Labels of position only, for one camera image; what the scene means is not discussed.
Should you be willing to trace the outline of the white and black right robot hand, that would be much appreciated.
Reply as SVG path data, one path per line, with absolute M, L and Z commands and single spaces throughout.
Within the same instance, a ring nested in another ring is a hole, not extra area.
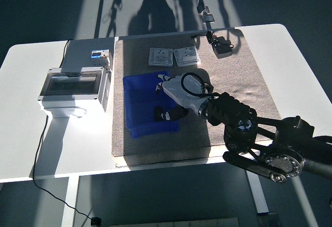
M 175 121 L 188 115 L 189 109 L 200 118 L 208 117 L 208 100 L 213 92 L 213 86 L 205 83 L 194 73 L 184 73 L 174 78 L 158 74 L 161 81 L 156 86 L 156 92 L 163 91 L 176 106 L 165 111 L 161 106 L 154 108 L 156 121 Z

